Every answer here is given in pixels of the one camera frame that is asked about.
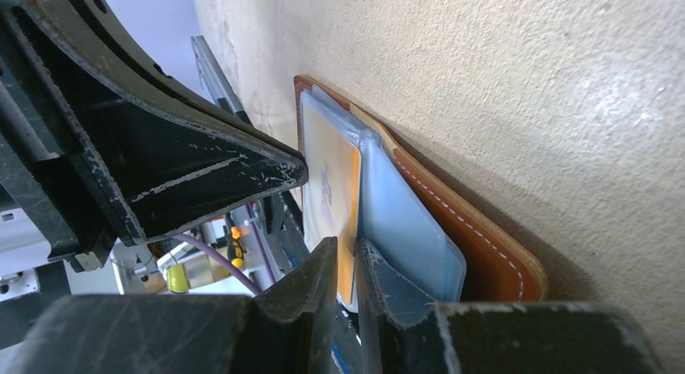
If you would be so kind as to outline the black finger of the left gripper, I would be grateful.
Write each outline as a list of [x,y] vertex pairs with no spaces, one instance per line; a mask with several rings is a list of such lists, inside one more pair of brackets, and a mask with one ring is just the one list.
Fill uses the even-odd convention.
[[1,184],[104,256],[307,181],[303,156],[163,72],[105,0],[1,0]]

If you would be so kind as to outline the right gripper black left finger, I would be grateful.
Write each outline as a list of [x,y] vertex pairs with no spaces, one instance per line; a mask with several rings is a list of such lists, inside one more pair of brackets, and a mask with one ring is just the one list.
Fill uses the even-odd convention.
[[336,237],[255,297],[82,295],[50,306],[18,373],[327,373],[337,308]]

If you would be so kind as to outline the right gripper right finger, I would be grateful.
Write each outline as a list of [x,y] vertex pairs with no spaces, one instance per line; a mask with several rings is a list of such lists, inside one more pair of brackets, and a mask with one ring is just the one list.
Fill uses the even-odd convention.
[[438,302],[356,243],[366,373],[662,373],[626,312],[587,302]]

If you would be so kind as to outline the orange credit card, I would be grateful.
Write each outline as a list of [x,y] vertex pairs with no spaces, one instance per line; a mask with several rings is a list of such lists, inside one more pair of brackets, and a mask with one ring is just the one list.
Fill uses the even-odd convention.
[[358,228],[361,157],[323,95],[300,93],[300,142],[309,171],[302,187],[305,244],[310,250],[325,237],[338,239],[338,300],[358,311],[355,239]]

